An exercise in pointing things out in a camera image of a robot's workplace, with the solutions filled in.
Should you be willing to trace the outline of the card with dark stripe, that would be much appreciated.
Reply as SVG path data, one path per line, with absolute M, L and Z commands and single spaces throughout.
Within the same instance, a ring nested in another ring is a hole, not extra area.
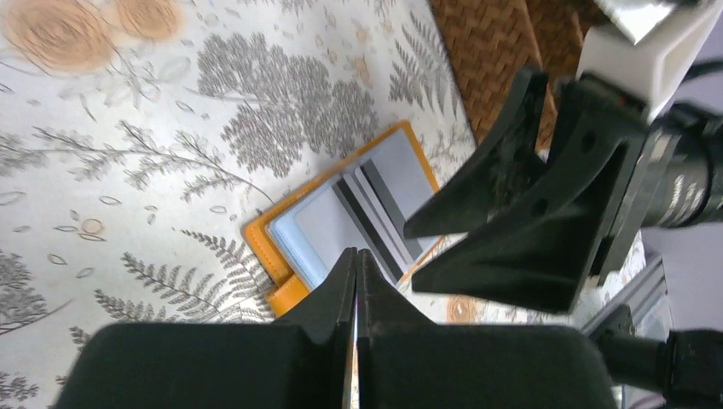
M 402 254 L 400 245 L 374 209 L 370 198 L 353 174 L 343 173 L 333 187 L 339 201 L 358 230 L 365 247 L 378 262 L 385 278 L 397 285 L 414 265 Z

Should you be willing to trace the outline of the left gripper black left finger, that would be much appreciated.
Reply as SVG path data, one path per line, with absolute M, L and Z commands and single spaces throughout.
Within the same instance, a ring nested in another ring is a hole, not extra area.
M 78 357 L 59 408 L 347 408 L 354 248 L 268 324 L 124 323 Z

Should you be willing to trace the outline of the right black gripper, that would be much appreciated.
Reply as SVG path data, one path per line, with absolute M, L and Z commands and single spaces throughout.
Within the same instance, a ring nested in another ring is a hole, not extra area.
M 576 80 L 563 87 L 553 142 L 531 186 L 418 269 L 415 291 L 564 314 L 589 276 L 602 285 L 622 268 L 641 228 L 722 221 L 719 112 L 677 102 L 649 134 L 634 110 Z

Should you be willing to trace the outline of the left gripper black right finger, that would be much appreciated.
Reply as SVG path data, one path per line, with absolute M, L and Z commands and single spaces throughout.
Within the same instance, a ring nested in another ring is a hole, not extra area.
M 560 325 L 439 325 L 357 254 L 363 408 L 613 408 L 602 356 Z

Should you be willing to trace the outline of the brown wicker basket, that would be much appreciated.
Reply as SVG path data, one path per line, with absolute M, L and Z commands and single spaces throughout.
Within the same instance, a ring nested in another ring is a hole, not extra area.
M 593 1 L 433 1 L 431 9 L 451 60 L 476 141 L 482 141 L 521 66 L 549 81 L 576 72 L 588 30 L 608 22 Z

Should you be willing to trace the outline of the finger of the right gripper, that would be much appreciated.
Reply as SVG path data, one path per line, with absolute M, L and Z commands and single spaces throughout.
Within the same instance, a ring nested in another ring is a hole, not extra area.
M 404 224 L 407 238 L 470 233 L 508 207 L 537 177 L 535 152 L 548 75 L 517 70 L 507 98 L 475 152 Z

